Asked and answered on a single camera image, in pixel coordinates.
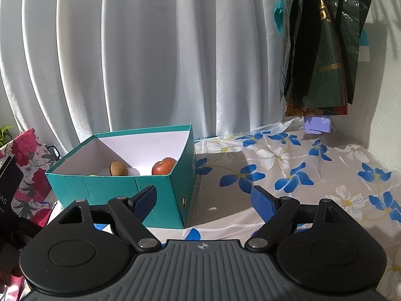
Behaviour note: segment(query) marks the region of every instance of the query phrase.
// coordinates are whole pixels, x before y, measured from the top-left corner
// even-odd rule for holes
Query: blue gripper pad
[[[139,192],[139,194],[142,195],[137,196],[132,213],[142,223],[156,205],[157,191],[155,187],[152,187],[143,193]]]
[[[251,190],[251,205],[266,223],[275,214],[276,209],[272,200],[269,200],[256,187]]]

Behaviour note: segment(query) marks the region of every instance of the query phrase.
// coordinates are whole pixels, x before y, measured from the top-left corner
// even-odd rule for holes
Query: kiwi fruit
[[[113,161],[110,164],[109,171],[113,177],[124,177],[128,175],[127,167],[120,161]]]

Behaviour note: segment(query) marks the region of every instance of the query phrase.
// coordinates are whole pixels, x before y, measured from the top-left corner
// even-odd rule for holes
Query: gray ribbed panel
[[[24,301],[67,298],[32,292]],[[103,291],[71,301],[383,301],[373,291],[329,297],[300,289],[277,271],[270,257],[244,250],[238,241],[169,241],[165,249],[137,257],[128,273]]]

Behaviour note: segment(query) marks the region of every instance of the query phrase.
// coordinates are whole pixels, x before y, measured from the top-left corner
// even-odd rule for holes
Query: circular pad
[[[276,260],[296,284],[328,294],[374,288],[386,266],[384,250],[362,227],[334,223],[288,236]]]
[[[50,223],[24,248],[20,265],[34,289],[79,296],[115,282],[130,259],[130,250],[121,239],[93,224]]]
[[[86,264],[96,253],[95,247],[86,241],[67,240],[54,245],[49,258],[62,267],[76,267]]]
[[[310,251],[318,262],[328,266],[345,266],[358,256],[358,251],[351,243],[338,239],[319,241]]]

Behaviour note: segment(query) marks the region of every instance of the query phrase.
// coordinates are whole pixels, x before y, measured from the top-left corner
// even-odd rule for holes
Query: white curtain
[[[282,119],[275,0],[0,0],[0,71],[20,130],[65,153],[90,135]]]

